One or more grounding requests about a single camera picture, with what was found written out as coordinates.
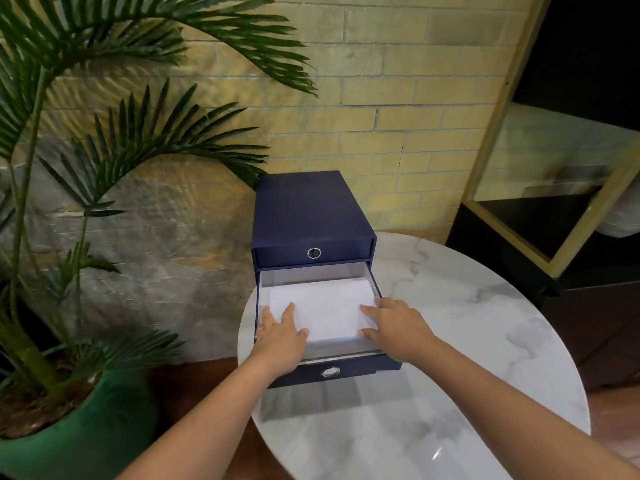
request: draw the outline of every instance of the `navy blue drawer organizer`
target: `navy blue drawer organizer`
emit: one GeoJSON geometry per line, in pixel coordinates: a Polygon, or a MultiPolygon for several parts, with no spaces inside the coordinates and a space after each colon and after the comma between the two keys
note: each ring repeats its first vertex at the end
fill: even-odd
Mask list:
{"type": "MultiPolygon", "coordinates": [[[[256,326],[260,304],[268,296],[260,291],[270,285],[366,276],[380,296],[371,275],[375,249],[376,234],[340,172],[263,176],[256,188],[252,238],[256,326]]],[[[400,369],[399,362],[367,343],[368,349],[306,358],[270,387],[400,369]]]]}

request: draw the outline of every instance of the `marble tabletop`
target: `marble tabletop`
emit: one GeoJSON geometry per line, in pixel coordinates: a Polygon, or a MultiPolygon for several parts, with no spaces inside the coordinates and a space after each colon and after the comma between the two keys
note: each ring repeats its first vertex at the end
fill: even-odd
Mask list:
{"type": "MultiPolygon", "coordinates": [[[[418,309],[441,339],[590,432],[564,344],[500,276],[440,244],[391,233],[378,233],[372,270],[383,295],[418,309]]],[[[254,318],[255,291],[240,326],[240,363],[253,346],[254,318]]],[[[409,364],[267,390],[252,417],[297,480],[509,478],[452,400],[409,364]]]]}

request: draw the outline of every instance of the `green planter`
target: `green planter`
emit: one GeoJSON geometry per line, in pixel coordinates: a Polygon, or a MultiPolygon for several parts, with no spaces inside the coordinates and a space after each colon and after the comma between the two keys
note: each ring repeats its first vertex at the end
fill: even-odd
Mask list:
{"type": "Polygon", "coordinates": [[[0,440],[14,480],[111,480],[153,443],[158,407],[143,371],[110,371],[76,411],[17,440],[0,440]]]}

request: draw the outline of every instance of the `sheet of paper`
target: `sheet of paper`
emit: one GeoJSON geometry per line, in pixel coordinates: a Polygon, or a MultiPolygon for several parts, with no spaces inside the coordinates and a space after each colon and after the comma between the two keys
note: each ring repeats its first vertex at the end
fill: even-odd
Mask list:
{"type": "Polygon", "coordinates": [[[309,329],[309,342],[352,340],[358,330],[376,328],[360,311],[360,305],[374,306],[373,290],[366,278],[269,288],[269,306],[277,321],[292,301],[296,304],[296,328],[309,329]]]}

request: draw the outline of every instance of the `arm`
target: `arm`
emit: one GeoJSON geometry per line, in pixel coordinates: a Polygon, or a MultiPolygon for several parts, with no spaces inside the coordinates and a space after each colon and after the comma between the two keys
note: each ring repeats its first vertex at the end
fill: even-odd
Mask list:
{"type": "Polygon", "coordinates": [[[514,480],[639,480],[640,470],[438,339],[420,313],[382,298],[362,311],[363,338],[427,374],[460,408],[514,480]]]}
{"type": "Polygon", "coordinates": [[[260,396],[277,377],[295,369],[304,354],[308,330],[296,332],[293,310],[292,303],[277,323],[265,308],[249,358],[118,480],[221,479],[260,396]]]}

